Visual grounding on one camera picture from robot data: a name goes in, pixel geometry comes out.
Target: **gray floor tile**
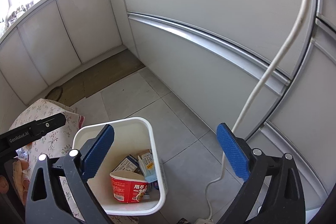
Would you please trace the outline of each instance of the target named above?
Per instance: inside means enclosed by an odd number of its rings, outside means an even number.
[[[217,212],[216,214],[214,214],[212,216],[212,220],[213,223],[216,224],[220,218],[224,215],[224,213],[226,212],[226,210],[230,207],[231,203],[233,202],[233,200],[231,200],[228,204],[226,204],[219,212]],[[256,203],[254,204],[251,213],[249,214],[249,216],[247,217],[246,220],[249,220],[255,216],[257,216],[258,214],[258,208],[261,206],[261,203],[259,201],[256,201]]]
[[[219,145],[216,134],[213,131],[209,131],[207,134],[205,134],[202,138],[199,139],[202,144],[213,154],[216,159],[219,162],[222,162],[222,155],[223,155],[223,150],[221,146]],[[233,177],[239,181],[240,184],[244,183],[244,180],[237,177],[235,172],[232,169],[231,164],[229,161],[226,159],[226,164],[225,164],[226,170],[233,175]]]
[[[209,209],[205,199],[206,184],[221,173],[221,164],[202,145],[195,142],[164,164],[169,193],[160,210],[170,224],[184,217],[191,223],[207,218]],[[209,200],[217,213],[238,193],[241,185],[230,173],[209,187]]]
[[[126,118],[159,99],[139,73],[113,83],[101,95],[111,121]]]
[[[163,162],[186,149],[197,139],[162,99],[131,115],[143,117],[153,127],[157,152]]]
[[[171,92],[171,90],[162,83],[162,81],[157,78],[156,75],[149,70],[149,68],[143,68],[139,71],[139,73],[160,97]]]
[[[166,104],[175,112],[181,121],[190,129],[196,136],[201,138],[210,128],[190,110],[187,105],[182,102],[174,93],[169,93],[162,98]]]
[[[106,113],[100,92],[97,92],[88,98],[83,98],[72,106],[77,108],[77,113],[79,115],[85,117],[84,126],[108,122],[110,120]]]
[[[226,204],[222,209],[220,209],[217,213],[215,213],[212,216],[212,220],[213,220],[214,224],[216,224],[218,222],[218,220],[220,220],[220,218],[224,215],[224,213],[230,207],[230,205],[231,205],[231,203],[232,203],[233,200],[234,199],[232,199],[228,204]]]
[[[161,215],[160,212],[156,212],[149,216],[139,216],[139,224],[169,224],[168,221]]]

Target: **white cable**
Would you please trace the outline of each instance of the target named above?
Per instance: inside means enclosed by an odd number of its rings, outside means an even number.
[[[291,32],[289,33],[288,37],[286,38],[285,42],[281,46],[277,55],[275,56],[275,58],[273,59],[273,61],[271,62],[271,64],[269,65],[269,67],[267,68],[265,73],[263,74],[263,76],[260,78],[260,80],[258,81],[256,86],[254,87],[251,94],[249,95],[247,101],[245,102],[245,105],[244,105],[243,109],[241,110],[241,112],[238,116],[237,121],[235,122],[235,125],[232,128],[233,133],[236,131],[237,127],[239,126],[239,124],[241,123],[243,118],[245,117],[245,115],[248,112],[253,100],[258,95],[261,88],[264,86],[264,84],[266,83],[268,78],[272,75],[273,71],[276,69],[279,62],[284,57],[284,55],[288,52],[289,48],[291,47],[291,45],[295,41],[296,37],[298,36],[298,34],[299,34],[299,32],[302,28],[302,25],[304,23],[305,16],[306,16],[306,13],[308,11],[308,7],[309,7],[309,0],[302,0],[299,13],[298,13],[297,18],[294,22],[294,25],[292,27]],[[210,220],[212,218],[212,207],[211,207],[210,201],[209,201],[208,196],[207,196],[208,188],[212,183],[215,183],[215,182],[218,182],[218,181],[222,180],[224,178],[224,174],[225,174],[225,154],[223,153],[223,156],[222,156],[222,171],[221,171],[220,177],[218,179],[210,181],[205,187],[205,198],[208,202],[209,211],[210,211],[210,215],[207,218],[207,220]]]

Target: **white plastic container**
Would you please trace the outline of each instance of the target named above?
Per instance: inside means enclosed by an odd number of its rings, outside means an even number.
[[[100,123],[81,128],[73,139],[73,148],[80,149],[88,139],[98,135],[100,130],[110,124],[115,131],[114,142],[106,154],[106,157],[96,176],[88,180],[88,184],[95,197],[109,215],[140,216],[151,215],[159,211],[168,192],[163,165],[159,160],[151,124],[140,117],[132,117],[123,120]],[[110,172],[129,154],[136,154],[146,149],[151,149],[160,191],[153,190],[151,198],[139,203],[120,203],[113,197]]]

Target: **red noodle cup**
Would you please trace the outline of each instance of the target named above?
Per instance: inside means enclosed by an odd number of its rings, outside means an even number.
[[[123,203],[138,203],[147,190],[145,177],[130,171],[120,170],[110,173],[113,196]]]

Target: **person's hand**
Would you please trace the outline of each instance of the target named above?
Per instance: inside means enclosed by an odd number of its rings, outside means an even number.
[[[24,160],[24,159],[19,159],[19,160],[21,162],[22,171],[27,170],[28,167],[29,167],[29,162]],[[22,194],[22,204],[23,205],[26,205],[29,184],[30,184],[29,177],[25,173],[22,173],[22,185],[23,185],[23,188],[24,188],[24,191],[23,191],[23,194]]]
[[[28,167],[29,163],[24,159],[18,158],[17,161],[13,162],[14,184],[23,205],[26,205],[30,179],[22,171],[28,169]]]
[[[9,190],[8,181],[4,176],[0,176],[0,194],[6,194]]]

